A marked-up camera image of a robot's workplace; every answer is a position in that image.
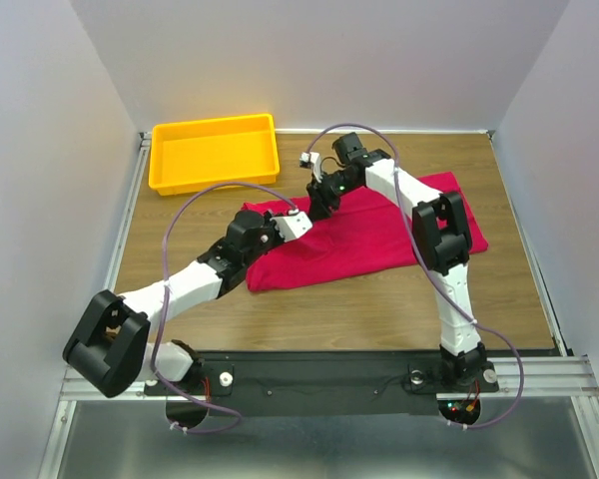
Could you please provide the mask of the yellow plastic tray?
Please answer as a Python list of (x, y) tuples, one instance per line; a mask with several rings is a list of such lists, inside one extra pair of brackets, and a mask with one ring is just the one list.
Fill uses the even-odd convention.
[(148, 186), (161, 196), (223, 182), (271, 185), (280, 169), (269, 113), (159, 124), (152, 131)]

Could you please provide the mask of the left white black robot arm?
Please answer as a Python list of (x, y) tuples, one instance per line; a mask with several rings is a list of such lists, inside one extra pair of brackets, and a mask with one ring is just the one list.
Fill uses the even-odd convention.
[(64, 347), (63, 359), (107, 398), (137, 380), (155, 379), (157, 367), (164, 367), (179, 392), (195, 391), (203, 370), (193, 352), (149, 337), (162, 336), (167, 321), (235, 289), (261, 256), (310, 228), (310, 219), (299, 211), (237, 212), (225, 235), (182, 270), (134, 291), (95, 294)]

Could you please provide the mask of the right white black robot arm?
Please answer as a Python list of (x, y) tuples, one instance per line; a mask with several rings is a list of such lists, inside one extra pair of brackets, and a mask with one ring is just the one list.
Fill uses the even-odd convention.
[(439, 377), (451, 389), (474, 382), (487, 360), (478, 332), (468, 287), (468, 261), (473, 245), (463, 196), (444, 193), (421, 182), (400, 167), (391, 152), (370, 151), (356, 133), (332, 144), (339, 169), (326, 173), (322, 157), (312, 148), (299, 156), (311, 170), (306, 186), (308, 216), (325, 220), (339, 209), (341, 198), (361, 187), (382, 195), (399, 208), (415, 259), (433, 288), (441, 322)]

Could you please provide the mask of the red t shirt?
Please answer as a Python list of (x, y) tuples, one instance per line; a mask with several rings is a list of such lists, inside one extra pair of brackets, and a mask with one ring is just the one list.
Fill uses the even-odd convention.
[(331, 218), (260, 257), (246, 284), (251, 292), (293, 289), (416, 264), (398, 207), (361, 188)]

